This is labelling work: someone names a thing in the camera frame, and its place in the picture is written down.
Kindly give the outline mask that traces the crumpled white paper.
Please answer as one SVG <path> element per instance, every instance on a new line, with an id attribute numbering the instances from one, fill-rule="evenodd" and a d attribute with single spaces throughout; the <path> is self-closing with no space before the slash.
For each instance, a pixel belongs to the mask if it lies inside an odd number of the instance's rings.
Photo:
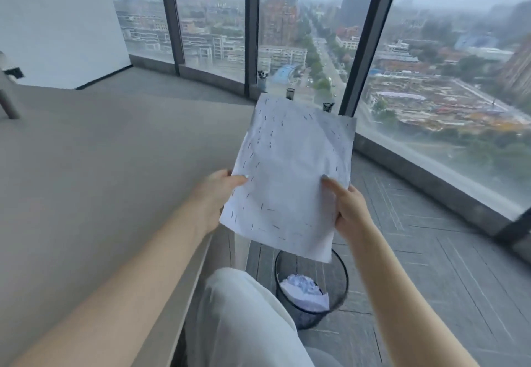
<path id="1" fill-rule="evenodd" d="M 304 311 L 321 313 L 330 310 L 329 295 L 322 292 L 310 277 L 289 275 L 280 282 L 280 288 L 295 306 Z"/>

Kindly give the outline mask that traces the dark window frame post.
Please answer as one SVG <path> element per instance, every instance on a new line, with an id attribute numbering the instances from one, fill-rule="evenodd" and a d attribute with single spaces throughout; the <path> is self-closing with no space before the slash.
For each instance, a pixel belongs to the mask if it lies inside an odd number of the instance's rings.
<path id="1" fill-rule="evenodd" d="M 339 115 L 353 117 L 361 99 L 389 10 L 394 0 L 371 0 Z"/>
<path id="2" fill-rule="evenodd" d="M 180 67 L 185 65 L 184 50 L 182 47 L 181 25 L 178 17 L 177 1 L 163 0 L 165 15 L 168 24 L 168 31 L 175 63 L 176 75 L 181 75 Z"/>
<path id="3" fill-rule="evenodd" d="M 245 0 L 244 95 L 252 101 L 257 101 L 260 95 L 257 87 L 259 14 L 260 0 Z"/>

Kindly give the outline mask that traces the black mesh waste bin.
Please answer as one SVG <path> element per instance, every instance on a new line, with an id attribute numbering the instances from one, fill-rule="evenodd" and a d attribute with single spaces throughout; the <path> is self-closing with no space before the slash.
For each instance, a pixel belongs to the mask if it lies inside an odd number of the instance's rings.
<path id="1" fill-rule="evenodd" d="M 350 283 L 347 267 L 335 250 L 331 254 L 330 263 L 285 251 L 279 251 L 275 257 L 275 296 L 298 331 L 316 327 L 347 298 Z"/>

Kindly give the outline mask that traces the person's left forearm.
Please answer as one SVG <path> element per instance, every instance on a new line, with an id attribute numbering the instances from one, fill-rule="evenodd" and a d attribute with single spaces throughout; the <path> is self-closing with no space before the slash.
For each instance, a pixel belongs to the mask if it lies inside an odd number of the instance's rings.
<path id="1" fill-rule="evenodd" d="M 10 367 L 131 367 L 220 209 L 183 207 Z"/>

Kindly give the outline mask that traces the grey chair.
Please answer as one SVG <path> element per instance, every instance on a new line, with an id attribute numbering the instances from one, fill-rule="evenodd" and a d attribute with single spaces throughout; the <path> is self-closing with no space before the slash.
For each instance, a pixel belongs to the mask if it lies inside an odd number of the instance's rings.
<path id="1" fill-rule="evenodd" d="M 15 87 L 21 78 L 24 78 L 21 68 L 0 50 L 0 108 L 11 120 L 21 118 L 16 106 L 17 88 Z"/>

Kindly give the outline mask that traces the person's white trousers leg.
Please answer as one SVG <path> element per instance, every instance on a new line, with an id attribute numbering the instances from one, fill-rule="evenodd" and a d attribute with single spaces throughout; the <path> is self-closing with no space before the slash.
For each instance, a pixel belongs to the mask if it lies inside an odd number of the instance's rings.
<path id="1" fill-rule="evenodd" d="M 192 325 L 188 367 L 342 367 L 305 347 L 279 300 L 238 269 L 209 276 Z"/>

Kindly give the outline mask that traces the white stapled paper sheet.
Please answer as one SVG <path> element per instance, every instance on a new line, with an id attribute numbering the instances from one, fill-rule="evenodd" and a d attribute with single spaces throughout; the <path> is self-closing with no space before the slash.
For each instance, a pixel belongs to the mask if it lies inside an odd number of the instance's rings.
<path id="1" fill-rule="evenodd" d="M 261 94 L 233 167 L 248 181 L 233 191 L 220 223 L 257 243 L 330 263 L 336 204 L 321 178 L 348 187 L 356 123 Z"/>

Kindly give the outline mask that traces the person's left hand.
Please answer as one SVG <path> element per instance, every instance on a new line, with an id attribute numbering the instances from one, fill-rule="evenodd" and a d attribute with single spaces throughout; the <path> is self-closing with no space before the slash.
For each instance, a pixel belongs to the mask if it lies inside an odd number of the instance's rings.
<path id="1" fill-rule="evenodd" d="M 202 237 L 216 229 L 222 209 L 235 191 L 224 185 L 224 177 L 230 175 L 234 176 L 228 169 L 208 175 L 193 190 L 187 201 L 195 230 Z"/>

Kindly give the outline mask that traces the person's right hand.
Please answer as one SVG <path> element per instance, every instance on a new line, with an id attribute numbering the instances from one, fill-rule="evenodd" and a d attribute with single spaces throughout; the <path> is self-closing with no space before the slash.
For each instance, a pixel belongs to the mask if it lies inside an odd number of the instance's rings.
<path id="1" fill-rule="evenodd" d="M 352 184 L 349 184 L 349 201 L 338 203 L 335 200 L 335 203 L 335 229 L 347 243 L 352 244 L 362 236 L 377 230 L 362 193 Z"/>

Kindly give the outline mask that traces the person's right forearm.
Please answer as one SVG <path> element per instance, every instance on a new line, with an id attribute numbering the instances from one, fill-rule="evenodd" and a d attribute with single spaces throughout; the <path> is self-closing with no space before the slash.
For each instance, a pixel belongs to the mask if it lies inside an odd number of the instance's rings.
<path id="1" fill-rule="evenodd" d="M 411 281 L 374 223 L 340 229 L 394 367 L 480 367 Z"/>

